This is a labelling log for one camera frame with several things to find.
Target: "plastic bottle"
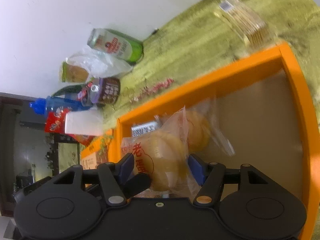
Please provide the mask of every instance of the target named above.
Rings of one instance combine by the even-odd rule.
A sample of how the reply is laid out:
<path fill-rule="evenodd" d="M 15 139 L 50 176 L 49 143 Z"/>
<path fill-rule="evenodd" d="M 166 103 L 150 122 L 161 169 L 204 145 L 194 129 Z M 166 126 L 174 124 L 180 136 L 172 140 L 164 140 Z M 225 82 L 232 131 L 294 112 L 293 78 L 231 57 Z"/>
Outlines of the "plastic bottle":
<path fill-rule="evenodd" d="M 48 115 L 49 112 L 56 112 L 57 109 L 69 108 L 71 111 L 88 110 L 90 106 L 82 106 L 80 101 L 74 101 L 67 98 L 51 97 L 38 98 L 34 102 L 30 102 L 29 106 L 33 108 L 35 113 Z"/>

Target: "green bottle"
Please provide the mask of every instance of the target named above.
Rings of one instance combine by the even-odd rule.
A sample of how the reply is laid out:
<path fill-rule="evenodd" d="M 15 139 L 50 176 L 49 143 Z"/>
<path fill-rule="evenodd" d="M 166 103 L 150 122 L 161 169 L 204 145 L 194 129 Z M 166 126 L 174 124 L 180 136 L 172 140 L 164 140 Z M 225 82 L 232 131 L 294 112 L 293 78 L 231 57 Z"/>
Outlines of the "green bottle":
<path fill-rule="evenodd" d="M 139 62 L 143 57 L 141 41 L 115 30 L 93 29 L 87 44 L 129 63 Z"/>

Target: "black electronic device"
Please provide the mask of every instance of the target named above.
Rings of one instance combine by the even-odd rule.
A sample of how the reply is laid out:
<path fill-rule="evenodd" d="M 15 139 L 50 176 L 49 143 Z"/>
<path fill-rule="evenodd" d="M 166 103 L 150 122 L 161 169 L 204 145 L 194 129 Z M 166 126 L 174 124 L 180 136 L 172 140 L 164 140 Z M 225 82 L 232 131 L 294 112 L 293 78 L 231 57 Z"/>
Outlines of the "black electronic device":
<path fill-rule="evenodd" d="M 249 164 L 188 159 L 202 186 L 188 198 L 134 198 L 150 187 L 147 174 L 131 177 L 134 157 L 95 170 L 75 165 L 20 198 L 14 211 L 25 239 L 296 239 L 306 221 L 303 203 Z M 87 189 L 85 184 L 92 184 Z M 220 201 L 224 184 L 238 191 Z"/>

